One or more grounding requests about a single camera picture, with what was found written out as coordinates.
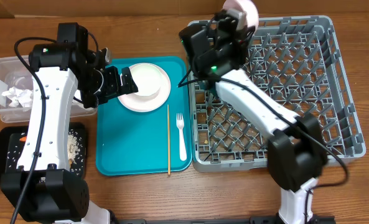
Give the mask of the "pink bowl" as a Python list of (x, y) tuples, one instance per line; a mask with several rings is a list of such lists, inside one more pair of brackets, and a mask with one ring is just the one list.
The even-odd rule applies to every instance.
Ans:
[(227, 10), (234, 8), (243, 11), (246, 14), (246, 18), (243, 22), (237, 23), (237, 30), (245, 28), (258, 28), (259, 25), (259, 14), (255, 4), (250, 0), (226, 0), (223, 4), (222, 9)]

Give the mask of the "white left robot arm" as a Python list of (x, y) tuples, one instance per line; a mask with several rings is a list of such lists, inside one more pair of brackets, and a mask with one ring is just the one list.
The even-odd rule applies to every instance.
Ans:
[(33, 80), (33, 102), (16, 168), (0, 188), (13, 218), (39, 223), (116, 223), (111, 210), (90, 200), (88, 184), (70, 171), (68, 128), (76, 92), (85, 108), (138, 91), (129, 68), (110, 64), (107, 49), (90, 50), (93, 35), (76, 22), (58, 25), (57, 38), (39, 37), (22, 61)]

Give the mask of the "pale green bowl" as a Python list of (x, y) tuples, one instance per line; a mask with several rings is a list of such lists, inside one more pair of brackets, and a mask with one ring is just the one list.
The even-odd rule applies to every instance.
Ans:
[(161, 87), (161, 72), (150, 63), (138, 63), (130, 66), (132, 78), (137, 85), (137, 96), (149, 97), (155, 95)]

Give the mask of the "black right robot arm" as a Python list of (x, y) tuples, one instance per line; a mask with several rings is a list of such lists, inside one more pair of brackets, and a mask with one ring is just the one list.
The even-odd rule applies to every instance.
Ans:
[(267, 142), (268, 172), (281, 188), (279, 223), (312, 223), (311, 197), (327, 153), (318, 119), (280, 105), (248, 77), (243, 65), (257, 22), (235, 9), (216, 13), (212, 23), (187, 26), (179, 37), (195, 82), (243, 115)]

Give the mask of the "pink plate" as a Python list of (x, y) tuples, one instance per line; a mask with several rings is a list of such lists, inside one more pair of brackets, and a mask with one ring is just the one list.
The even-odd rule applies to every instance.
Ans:
[(119, 96), (119, 102), (127, 109), (145, 113), (158, 109), (167, 101), (171, 90), (170, 78), (161, 67), (155, 64), (153, 65), (159, 69), (162, 75), (160, 90), (155, 95), (149, 97), (137, 96), (135, 93)]

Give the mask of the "orange carrot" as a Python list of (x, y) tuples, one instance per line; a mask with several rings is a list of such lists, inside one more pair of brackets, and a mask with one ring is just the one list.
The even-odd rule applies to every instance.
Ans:
[(26, 136), (20, 138), (20, 141), (21, 142), (26, 142), (26, 140), (27, 140), (27, 137)]

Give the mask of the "food scraps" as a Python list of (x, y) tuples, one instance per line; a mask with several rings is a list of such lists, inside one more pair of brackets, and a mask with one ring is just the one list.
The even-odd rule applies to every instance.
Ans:
[[(15, 170), (18, 158), (20, 158), (24, 143), (20, 138), (27, 136), (27, 133), (14, 133), (9, 138), (7, 149), (6, 172)], [(85, 159), (87, 149), (87, 133), (84, 129), (70, 129), (68, 131), (67, 154), (70, 172), (83, 178), (85, 173)]]

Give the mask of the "white napkin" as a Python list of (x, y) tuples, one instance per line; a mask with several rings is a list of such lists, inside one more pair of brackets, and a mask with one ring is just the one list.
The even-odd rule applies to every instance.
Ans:
[(32, 90), (21, 90), (16, 87), (11, 87), (7, 91), (2, 92), (2, 96), (7, 97), (11, 102), (9, 107), (17, 108), (19, 106), (23, 108), (31, 108), (33, 102)]

